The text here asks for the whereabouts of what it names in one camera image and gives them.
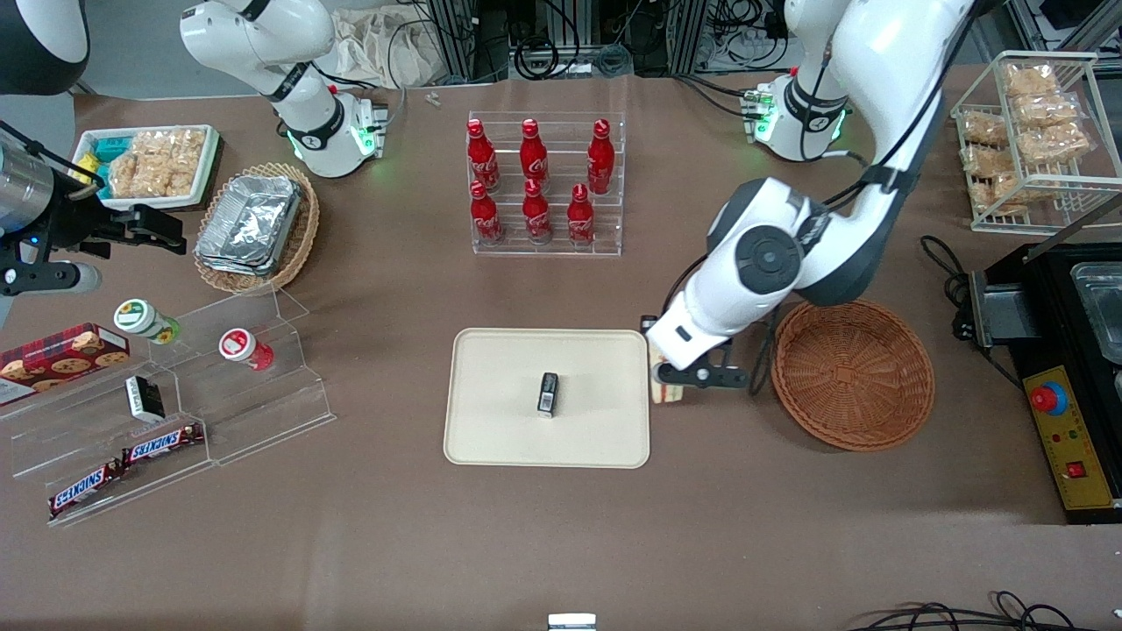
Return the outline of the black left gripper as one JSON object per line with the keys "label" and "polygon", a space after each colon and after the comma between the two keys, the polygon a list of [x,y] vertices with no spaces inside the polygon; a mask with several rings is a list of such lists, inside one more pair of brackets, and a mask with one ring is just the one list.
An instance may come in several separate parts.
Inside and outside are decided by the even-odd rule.
{"label": "black left gripper", "polygon": [[[657,332],[660,316],[642,316],[642,335],[649,336],[653,329]],[[745,390],[749,384],[749,375],[737,366],[712,365],[699,359],[686,369],[678,369],[670,362],[656,364],[656,379],[663,385],[707,390]]]}

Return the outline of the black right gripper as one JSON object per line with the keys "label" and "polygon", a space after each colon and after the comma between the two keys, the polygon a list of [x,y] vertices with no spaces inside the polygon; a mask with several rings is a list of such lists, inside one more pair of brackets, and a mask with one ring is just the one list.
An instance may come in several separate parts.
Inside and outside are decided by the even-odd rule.
{"label": "black right gripper", "polygon": [[36,260],[49,260],[59,249],[108,259],[112,245],[186,254],[180,218],[147,204],[134,204],[130,212],[112,210],[101,203],[96,191],[96,184],[84,185],[77,180],[35,184]]}

